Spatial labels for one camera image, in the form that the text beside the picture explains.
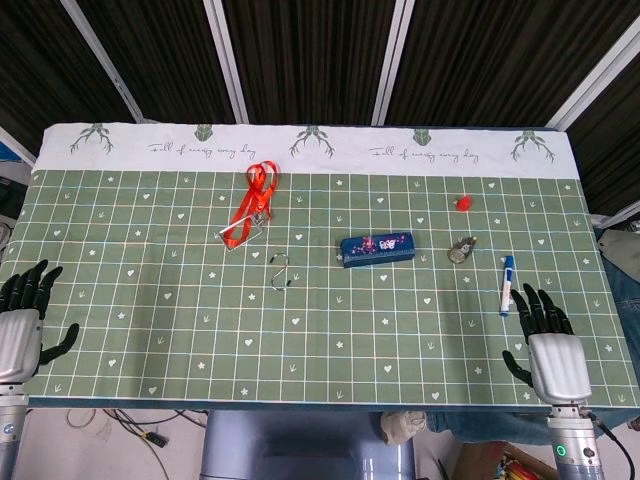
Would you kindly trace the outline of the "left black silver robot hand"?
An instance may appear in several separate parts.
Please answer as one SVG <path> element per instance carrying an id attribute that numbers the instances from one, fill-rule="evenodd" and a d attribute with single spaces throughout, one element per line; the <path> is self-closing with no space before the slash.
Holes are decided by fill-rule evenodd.
<path id="1" fill-rule="evenodd" d="M 22 274 L 14 274 L 1 285 L 1 384 L 21 385 L 47 365 L 68 353 L 76 343 L 80 325 L 71 324 L 64 338 L 44 348 L 44 320 L 51 290 L 63 272 L 48 270 L 44 259 Z"/>

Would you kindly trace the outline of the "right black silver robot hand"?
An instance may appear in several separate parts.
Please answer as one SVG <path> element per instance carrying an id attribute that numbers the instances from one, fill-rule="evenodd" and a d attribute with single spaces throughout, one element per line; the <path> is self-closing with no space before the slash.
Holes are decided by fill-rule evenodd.
<path id="1" fill-rule="evenodd" d="M 504 350 L 503 361 L 516 379 L 548 405 L 584 404 L 592 395 L 583 344 L 566 313 L 543 289 L 525 283 L 511 291 L 528 348 L 529 367 Z"/>

